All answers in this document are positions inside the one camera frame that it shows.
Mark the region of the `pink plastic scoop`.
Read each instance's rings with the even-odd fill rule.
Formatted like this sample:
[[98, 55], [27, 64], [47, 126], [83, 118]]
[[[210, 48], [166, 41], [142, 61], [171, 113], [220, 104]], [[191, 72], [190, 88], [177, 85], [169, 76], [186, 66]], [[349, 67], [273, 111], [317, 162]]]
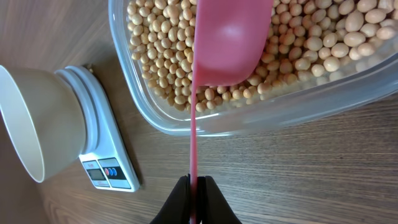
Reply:
[[190, 112], [190, 193], [197, 196], [196, 90], [231, 86], [255, 69], [266, 44], [273, 0], [198, 0]]

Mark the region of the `white bowl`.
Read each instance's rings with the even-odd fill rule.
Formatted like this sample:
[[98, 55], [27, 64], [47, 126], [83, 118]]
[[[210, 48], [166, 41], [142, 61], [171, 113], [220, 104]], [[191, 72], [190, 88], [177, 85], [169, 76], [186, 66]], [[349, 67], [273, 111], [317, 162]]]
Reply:
[[54, 73], [2, 66], [1, 114], [20, 161], [38, 183], [64, 170], [85, 148], [81, 106]]

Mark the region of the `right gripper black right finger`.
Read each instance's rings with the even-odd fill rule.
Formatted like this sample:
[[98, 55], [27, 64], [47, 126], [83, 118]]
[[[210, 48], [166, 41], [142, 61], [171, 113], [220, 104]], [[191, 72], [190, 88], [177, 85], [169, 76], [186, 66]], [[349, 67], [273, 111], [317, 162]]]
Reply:
[[197, 223], [241, 224], [211, 176], [198, 177]]

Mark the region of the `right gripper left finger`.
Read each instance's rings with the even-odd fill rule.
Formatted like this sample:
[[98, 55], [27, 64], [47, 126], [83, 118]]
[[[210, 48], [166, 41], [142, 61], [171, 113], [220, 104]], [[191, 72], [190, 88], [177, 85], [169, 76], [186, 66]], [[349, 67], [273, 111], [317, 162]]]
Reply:
[[179, 178], [162, 208], [150, 224], [189, 224], [190, 175]]

